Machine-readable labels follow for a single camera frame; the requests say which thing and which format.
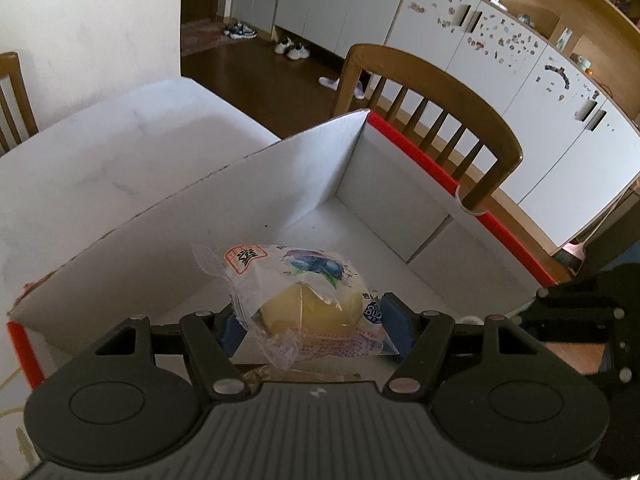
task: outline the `packaged snack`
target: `packaged snack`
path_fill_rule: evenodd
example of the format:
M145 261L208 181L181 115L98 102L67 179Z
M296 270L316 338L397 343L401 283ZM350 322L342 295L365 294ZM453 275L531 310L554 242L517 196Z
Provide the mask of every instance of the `packaged snack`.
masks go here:
M273 365L398 353L362 277L339 254L252 244L218 256L192 248L207 274L229 282L238 320Z

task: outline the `transparent plastic packaging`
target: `transparent plastic packaging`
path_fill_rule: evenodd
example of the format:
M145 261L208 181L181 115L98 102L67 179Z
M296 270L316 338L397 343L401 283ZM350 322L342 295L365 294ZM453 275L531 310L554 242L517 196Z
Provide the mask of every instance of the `transparent plastic packaging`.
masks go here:
M192 250L207 274L228 281L238 321L274 366L398 353L364 280L339 254L257 244Z

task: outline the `white marble table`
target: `white marble table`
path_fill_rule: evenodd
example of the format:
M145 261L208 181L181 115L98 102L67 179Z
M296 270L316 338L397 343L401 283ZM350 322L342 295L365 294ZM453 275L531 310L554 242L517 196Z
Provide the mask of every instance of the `white marble table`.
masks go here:
M0 158L0 304L133 216L278 138L196 82L154 83L91 106ZM0 478L19 476L29 393L0 333Z

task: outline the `black cabinet handle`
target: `black cabinet handle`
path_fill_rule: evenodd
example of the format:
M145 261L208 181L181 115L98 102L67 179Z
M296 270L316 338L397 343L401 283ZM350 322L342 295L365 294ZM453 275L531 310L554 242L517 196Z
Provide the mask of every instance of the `black cabinet handle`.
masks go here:
M469 31L469 33L472 33L474 30L476 30L476 27L478 26L478 23L480 21L480 18L482 18L482 10L478 13L478 19L476 20L476 22L474 23L474 26L471 27L471 30Z
M470 10L471 10L471 6L470 5L466 6L465 13L462 15L462 19L460 20L460 23L458 23L457 25L458 27L462 27L462 24L465 23L466 16L468 15Z
M604 119L604 116L605 116L605 115L607 115L607 112L606 112L606 111L602 113L602 115L598 118L598 120L596 121L596 123L595 123L591 128L588 128L588 130L589 130L590 132L594 132L594 131L595 131L595 129L600 125L600 123L601 123L601 122L602 122L602 120Z
M598 106L598 102L591 101L591 107L589 108L589 111L584 115L584 119L582 120L582 122L586 121L589 118L589 116L591 115L591 112L595 110L596 106Z

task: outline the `chair backrest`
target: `chair backrest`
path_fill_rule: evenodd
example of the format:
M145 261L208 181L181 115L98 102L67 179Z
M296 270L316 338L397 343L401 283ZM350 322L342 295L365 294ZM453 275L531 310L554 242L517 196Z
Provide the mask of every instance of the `chair backrest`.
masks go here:
M20 130L26 130L28 137L34 136L38 133L38 127L36 126L36 121L33 117L33 112L31 111L31 105L29 104L29 98L27 97L27 91L24 87L22 73L20 72L20 61L18 60L18 55L15 52L5 52L4 54L0 54L0 81L5 77L9 78L9 83L11 83L11 88L14 92L15 102L18 105L18 112L20 113L21 118L21 123L18 123L18 126L20 126ZM4 119L6 120L6 124L9 129L9 131L6 132L0 128L0 147L2 147L3 152L6 153L10 149L8 143L9 133L11 133L16 144L20 144L22 142L22 138L20 137L18 126L16 125L16 118L12 115L6 95L4 95L1 86L0 113L4 115Z
M425 60L388 46L356 44L349 49L340 74L333 117L349 111L353 89L362 70L380 76L369 99L369 108L376 106L388 80L402 85L385 116L387 121L396 117L410 89L423 97L402 131L405 135L414 130L429 101L442 108L442 113L420 143L423 151L431 145L447 115L452 115L462 124L437 157L438 165L442 166L449 158L465 130L471 131L478 138L476 145L451 174L456 180L465 174L483 146L494 154L497 159L495 163L462 199L462 205L467 209L476 209L522 161L518 139L498 112L479 95Z

